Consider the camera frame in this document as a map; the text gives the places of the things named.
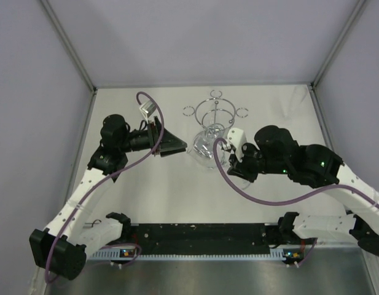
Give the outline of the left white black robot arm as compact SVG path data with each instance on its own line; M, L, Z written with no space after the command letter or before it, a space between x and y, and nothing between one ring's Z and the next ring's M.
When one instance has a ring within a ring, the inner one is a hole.
M187 143L165 129L158 117L141 130L131 130L123 116L112 114L103 120L100 134L100 145L64 207L44 229L33 230L29 237L35 264L46 275L73 280L99 249L131 239L130 218L123 213L109 213L97 226L84 229L104 193L127 166L129 152L149 150L166 157L187 149Z

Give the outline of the aluminium frame post right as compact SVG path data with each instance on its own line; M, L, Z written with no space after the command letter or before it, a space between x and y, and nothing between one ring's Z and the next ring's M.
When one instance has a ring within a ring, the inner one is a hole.
M343 45L345 44L348 36L352 32L353 28L356 26L356 23L360 19L361 15L365 11L369 1L367 0L359 0L354 3L354 7L350 12L346 22L344 23L341 31L339 32L335 42L332 44L327 56L325 57L321 67L315 75L315 78L311 82L311 88L314 90L318 87L321 81L324 79L324 76L328 72L329 68L333 64L337 55L341 51Z

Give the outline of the chrome wine glass rack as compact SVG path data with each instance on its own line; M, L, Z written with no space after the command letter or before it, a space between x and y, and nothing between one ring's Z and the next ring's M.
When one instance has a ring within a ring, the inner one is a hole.
M204 131L216 133L226 132L234 127L237 120L246 119L249 109L238 106L231 98L226 98L221 90L212 89L207 98L184 106L182 115L193 117Z

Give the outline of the aluminium frame post left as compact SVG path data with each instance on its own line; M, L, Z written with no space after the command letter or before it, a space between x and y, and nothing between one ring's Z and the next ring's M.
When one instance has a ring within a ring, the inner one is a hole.
M38 0L37 2L40 5L43 12L45 13L46 17L48 18L50 24L53 27L54 32L56 33L64 50L66 51L67 56L73 63L77 72L79 73L81 79L83 80L83 82L85 83L89 91L91 93L95 93L96 86L94 85L90 75L85 69L85 66L83 62L81 61L80 56L78 55L70 38L68 37L66 31L64 30L63 25L61 24L57 14L55 13L50 1Z

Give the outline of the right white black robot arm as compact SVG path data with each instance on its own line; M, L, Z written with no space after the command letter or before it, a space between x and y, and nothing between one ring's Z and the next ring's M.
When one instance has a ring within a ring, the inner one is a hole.
M261 128L253 143L247 142L243 130L232 128L220 146L230 154L229 169L222 174L225 181L254 203L281 207L324 193L350 210L339 216L288 212L278 221L284 242L338 240L355 243L379 256L379 192L361 180L334 151L320 144L300 145L287 129L276 125ZM236 176L253 183L259 175L286 175L312 190L292 200L266 201L243 192L229 178Z

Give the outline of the aluminium frame post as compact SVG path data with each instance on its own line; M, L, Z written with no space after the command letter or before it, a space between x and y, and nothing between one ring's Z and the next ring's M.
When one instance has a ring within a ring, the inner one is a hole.
M45 13L46 17L48 18L50 24L53 27L54 32L56 33L64 50L66 51L67 56L73 63L77 72L79 73L81 79L83 80L83 82L85 83L89 91L91 93L95 93L96 86L94 85L90 75L85 69L85 66L83 62L81 61L80 56L78 55L70 38L68 37L66 31L64 30L63 25L61 24L57 14L55 13L50 1L38 0L37 2L40 5L43 12Z
M353 28L356 26L356 23L360 19L361 15L365 11L369 1L367 0L359 0L354 3L354 7L350 12L346 22L344 23L341 31L339 32L335 42L332 44L327 56L325 57L321 67L315 75L315 78L311 82L311 88L314 90L318 87L321 81L324 79L324 76L328 72L329 68L333 64L337 55L341 51L343 45L345 44L348 36L352 32Z

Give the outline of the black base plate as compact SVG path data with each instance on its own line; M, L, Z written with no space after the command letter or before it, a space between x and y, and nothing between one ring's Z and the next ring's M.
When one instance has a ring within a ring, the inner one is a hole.
M268 254L271 247L301 245L301 239L283 235L277 225L138 224L127 226L120 242L135 243L143 255Z

